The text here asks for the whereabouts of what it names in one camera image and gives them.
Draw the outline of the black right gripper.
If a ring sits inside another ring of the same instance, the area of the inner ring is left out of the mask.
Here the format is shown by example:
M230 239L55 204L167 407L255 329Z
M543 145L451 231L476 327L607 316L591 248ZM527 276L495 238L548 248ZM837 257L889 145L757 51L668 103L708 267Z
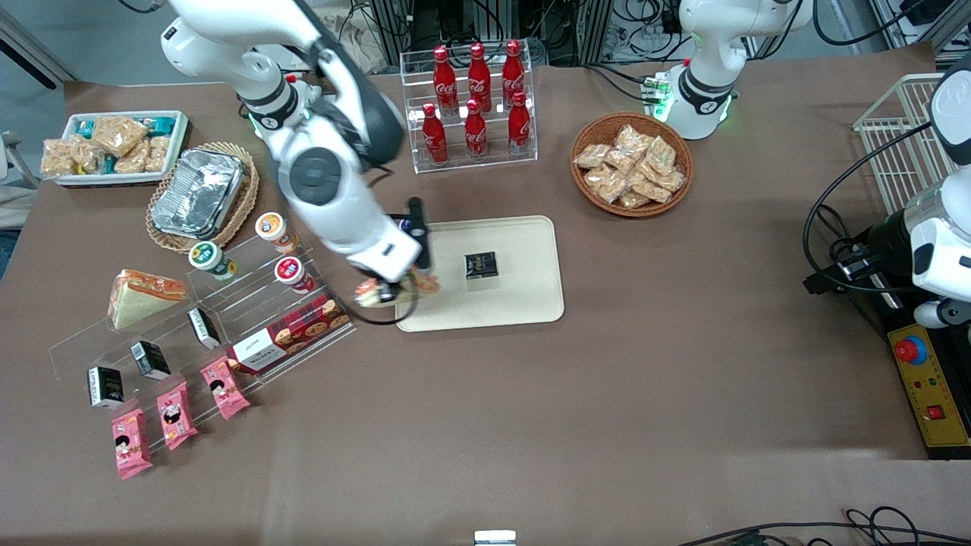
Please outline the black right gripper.
M420 198L409 198L408 215L410 220L409 235L422 247L422 252L415 261L416 269L423 275L432 271L432 251L429 242L429 228L426 217L426 207ZM378 300L381 303L392 303L398 299L398 283L378 282Z

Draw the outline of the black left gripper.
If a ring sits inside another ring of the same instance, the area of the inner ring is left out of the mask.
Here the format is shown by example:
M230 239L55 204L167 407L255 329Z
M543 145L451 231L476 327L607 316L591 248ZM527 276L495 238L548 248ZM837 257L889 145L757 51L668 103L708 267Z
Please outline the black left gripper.
M804 279L804 289L811 295L843 293L838 281L849 282L877 273L896 277L911 276L911 236L905 224L905 213L899 210L882 222L872 225L850 239L849 258L832 264L822 272Z

